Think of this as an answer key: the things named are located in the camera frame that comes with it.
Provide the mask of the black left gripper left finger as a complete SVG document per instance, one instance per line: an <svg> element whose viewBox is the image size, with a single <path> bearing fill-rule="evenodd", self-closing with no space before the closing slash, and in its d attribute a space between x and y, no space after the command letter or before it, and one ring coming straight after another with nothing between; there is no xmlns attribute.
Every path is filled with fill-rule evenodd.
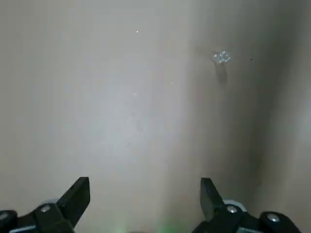
<svg viewBox="0 0 311 233"><path fill-rule="evenodd" d="M74 233L90 203L88 177L80 177L57 201L47 202L23 216L1 210L2 233Z"/></svg>

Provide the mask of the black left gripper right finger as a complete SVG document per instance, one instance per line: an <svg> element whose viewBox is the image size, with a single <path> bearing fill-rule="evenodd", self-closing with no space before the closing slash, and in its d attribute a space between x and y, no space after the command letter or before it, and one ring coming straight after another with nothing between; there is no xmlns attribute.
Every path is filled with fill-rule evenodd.
<svg viewBox="0 0 311 233"><path fill-rule="evenodd" d="M205 220L195 233L299 233L299 228L284 214L266 211L259 217L249 214L234 200L224 200L212 179L200 180L200 204Z"/></svg>

